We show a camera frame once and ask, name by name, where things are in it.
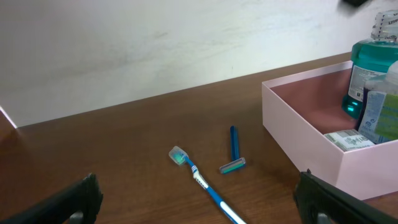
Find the clear soap pump bottle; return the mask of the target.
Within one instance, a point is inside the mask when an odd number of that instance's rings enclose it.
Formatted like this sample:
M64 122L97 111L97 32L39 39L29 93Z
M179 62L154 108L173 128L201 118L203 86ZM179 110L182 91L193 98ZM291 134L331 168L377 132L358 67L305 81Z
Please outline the clear soap pump bottle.
M365 82L357 131L374 144L397 139L397 62Z

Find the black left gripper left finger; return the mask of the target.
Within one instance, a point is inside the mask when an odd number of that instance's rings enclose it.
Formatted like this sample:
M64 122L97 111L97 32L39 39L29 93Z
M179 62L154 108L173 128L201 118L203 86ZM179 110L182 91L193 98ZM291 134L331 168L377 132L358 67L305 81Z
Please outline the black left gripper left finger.
M51 195L1 223L94 223L100 212L103 193L95 174Z

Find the green white soap packet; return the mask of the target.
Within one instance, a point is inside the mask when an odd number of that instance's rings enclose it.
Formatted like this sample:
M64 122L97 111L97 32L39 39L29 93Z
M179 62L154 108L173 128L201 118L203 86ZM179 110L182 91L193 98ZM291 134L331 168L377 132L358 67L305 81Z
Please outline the green white soap packet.
M364 137L355 129L347 129L334 133L328 133L325 134L324 137L326 137L344 152L374 146L372 141Z

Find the blue white toothbrush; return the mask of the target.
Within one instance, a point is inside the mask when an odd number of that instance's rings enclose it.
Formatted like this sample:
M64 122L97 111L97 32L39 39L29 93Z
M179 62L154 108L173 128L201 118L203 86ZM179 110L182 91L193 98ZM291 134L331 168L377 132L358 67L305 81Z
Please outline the blue white toothbrush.
M169 157L177 165L188 164L192 170L193 178L210 195L218 208L234 223L246 224L246 222L211 188L201 176L197 166L190 160L188 154L178 146L174 146L169 152Z

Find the pink open box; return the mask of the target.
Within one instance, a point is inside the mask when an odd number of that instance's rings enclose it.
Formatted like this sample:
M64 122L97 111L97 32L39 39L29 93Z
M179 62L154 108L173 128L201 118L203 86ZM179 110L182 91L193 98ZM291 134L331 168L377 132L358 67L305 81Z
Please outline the pink open box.
M262 83L262 123L299 171L360 199L397 191L397 141L344 152L325 135L353 129L341 108L350 61Z

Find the green mouthwash bottle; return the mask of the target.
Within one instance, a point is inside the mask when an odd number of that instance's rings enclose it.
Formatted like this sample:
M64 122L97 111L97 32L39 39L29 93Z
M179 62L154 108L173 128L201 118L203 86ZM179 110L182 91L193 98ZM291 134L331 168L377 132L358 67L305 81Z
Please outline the green mouthwash bottle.
M375 17L371 37L353 45L351 77L342 109L358 119L364 98L364 83L370 78L387 73L397 61L397 11L380 12Z

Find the blue disposable razor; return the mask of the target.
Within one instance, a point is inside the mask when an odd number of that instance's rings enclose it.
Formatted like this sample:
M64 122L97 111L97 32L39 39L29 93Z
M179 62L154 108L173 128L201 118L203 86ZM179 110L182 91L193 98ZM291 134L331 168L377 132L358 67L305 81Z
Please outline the blue disposable razor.
M220 167L221 174L234 172L246 165L245 158L240 156L238 130L235 126L231 126L229 130L231 140L231 162Z

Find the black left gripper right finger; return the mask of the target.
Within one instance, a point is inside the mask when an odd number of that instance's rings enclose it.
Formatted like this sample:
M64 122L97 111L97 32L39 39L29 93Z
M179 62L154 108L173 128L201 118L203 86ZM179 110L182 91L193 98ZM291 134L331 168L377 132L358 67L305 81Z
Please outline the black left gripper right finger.
M397 224L397 219L314 176L300 173L294 201L302 223Z

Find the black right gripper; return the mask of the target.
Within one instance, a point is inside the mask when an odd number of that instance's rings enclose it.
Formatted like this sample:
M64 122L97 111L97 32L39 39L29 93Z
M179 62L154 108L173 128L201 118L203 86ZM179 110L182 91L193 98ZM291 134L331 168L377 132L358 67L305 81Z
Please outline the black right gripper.
M360 7L368 1L369 0L341 0L341 2L351 7Z

